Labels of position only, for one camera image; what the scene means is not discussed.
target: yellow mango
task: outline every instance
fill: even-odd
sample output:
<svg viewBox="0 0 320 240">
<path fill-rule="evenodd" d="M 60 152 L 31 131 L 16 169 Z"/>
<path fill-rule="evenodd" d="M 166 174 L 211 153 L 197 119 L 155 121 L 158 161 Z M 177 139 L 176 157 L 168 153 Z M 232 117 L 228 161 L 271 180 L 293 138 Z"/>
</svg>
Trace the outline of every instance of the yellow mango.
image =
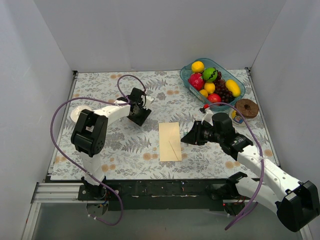
<svg viewBox="0 0 320 240">
<path fill-rule="evenodd" d="M 233 81 L 232 79 L 229 79 L 228 81 L 225 82 L 225 86 L 229 91 L 232 92 L 232 95 L 235 98 L 240 96 L 241 89 L 235 81 Z"/>
</svg>

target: wall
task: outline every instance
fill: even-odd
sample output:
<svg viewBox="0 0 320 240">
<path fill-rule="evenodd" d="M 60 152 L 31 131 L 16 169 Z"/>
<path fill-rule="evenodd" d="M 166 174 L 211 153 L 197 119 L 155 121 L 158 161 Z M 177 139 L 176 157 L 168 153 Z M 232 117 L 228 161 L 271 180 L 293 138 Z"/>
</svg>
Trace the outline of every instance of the wall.
<svg viewBox="0 0 320 240">
<path fill-rule="evenodd" d="M 50 121 L 72 72 L 32 0 L 0 1 L 0 22 L 0 239 L 17 240 L 50 163 Z"/>
<path fill-rule="evenodd" d="M 252 67 L 282 168 L 320 188 L 320 1 L 287 0 Z M 310 224 L 320 239 L 320 217 Z"/>
<path fill-rule="evenodd" d="M 81 72 L 252 66 L 285 0 L 34 0 Z"/>
</svg>

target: blue plastic basket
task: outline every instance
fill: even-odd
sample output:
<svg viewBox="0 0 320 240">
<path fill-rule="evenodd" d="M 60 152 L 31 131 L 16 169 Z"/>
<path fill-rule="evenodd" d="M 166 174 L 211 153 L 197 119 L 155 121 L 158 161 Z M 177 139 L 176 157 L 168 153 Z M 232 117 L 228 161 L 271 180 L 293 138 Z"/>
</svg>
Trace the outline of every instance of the blue plastic basket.
<svg viewBox="0 0 320 240">
<path fill-rule="evenodd" d="M 222 75 L 222 78 L 227 81 L 229 79 L 232 79 L 234 80 L 239 88 L 241 89 L 241 95 L 236 97 L 232 102 L 230 102 L 231 105 L 235 105 L 236 102 L 240 99 L 243 98 L 243 96 L 245 95 L 246 93 L 246 88 L 244 86 L 244 84 L 242 82 L 240 82 L 235 76 L 233 76 L 230 72 L 228 72 L 227 70 L 225 70 L 222 66 L 220 66 L 219 64 L 217 64 L 216 62 L 212 61 L 211 59 L 209 58 L 199 58 L 197 60 L 195 60 L 194 62 L 196 61 L 201 61 L 203 62 L 204 64 L 204 67 L 207 69 L 207 68 L 216 68 L 218 71 L 221 72 L 221 75 Z M 204 104 L 210 104 L 211 102 L 206 99 L 200 92 L 198 92 L 193 86 L 190 85 L 190 83 L 188 82 L 188 79 L 190 78 L 191 74 L 193 73 L 192 70 L 191 70 L 191 65 L 194 63 L 190 63 L 189 65 L 187 66 L 184 66 L 181 71 L 180 71 L 180 78 L 183 80 L 183 84 L 186 88 L 188 88 L 198 99 L 201 100 L 201 102 L 203 102 Z M 226 109 L 228 109 L 229 107 L 226 106 L 226 105 L 221 105 L 221 106 L 217 106 L 217 105 L 214 105 L 214 106 L 211 106 L 210 109 L 212 111 L 215 111 L 215 112 L 221 112 L 221 111 L 224 111 Z"/>
</svg>

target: envelope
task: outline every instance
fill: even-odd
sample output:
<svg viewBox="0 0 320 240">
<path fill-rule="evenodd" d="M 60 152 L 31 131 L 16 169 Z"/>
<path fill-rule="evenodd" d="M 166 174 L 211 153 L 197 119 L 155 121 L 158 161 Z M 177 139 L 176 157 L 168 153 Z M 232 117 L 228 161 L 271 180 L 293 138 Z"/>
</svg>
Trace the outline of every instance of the envelope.
<svg viewBox="0 0 320 240">
<path fill-rule="evenodd" d="M 182 161 L 179 122 L 159 123 L 160 162 Z"/>
</svg>

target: lemon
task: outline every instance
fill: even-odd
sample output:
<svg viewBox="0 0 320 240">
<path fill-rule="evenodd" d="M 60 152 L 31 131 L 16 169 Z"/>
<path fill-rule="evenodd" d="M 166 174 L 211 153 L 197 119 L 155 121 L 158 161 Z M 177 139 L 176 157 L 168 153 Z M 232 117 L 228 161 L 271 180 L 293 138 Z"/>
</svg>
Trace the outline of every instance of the lemon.
<svg viewBox="0 0 320 240">
<path fill-rule="evenodd" d="M 199 93 L 201 93 L 205 98 L 208 97 L 208 92 L 205 89 L 200 90 Z"/>
<path fill-rule="evenodd" d="M 205 69 L 205 65 L 203 64 L 202 61 L 195 61 L 191 65 L 191 70 L 194 73 L 201 73 L 204 71 L 204 69 Z"/>
<path fill-rule="evenodd" d="M 216 90 L 216 86 L 213 82 L 206 82 L 204 84 L 204 89 L 207 91 L 208 94 L 213 94 Z"/>
</svg>

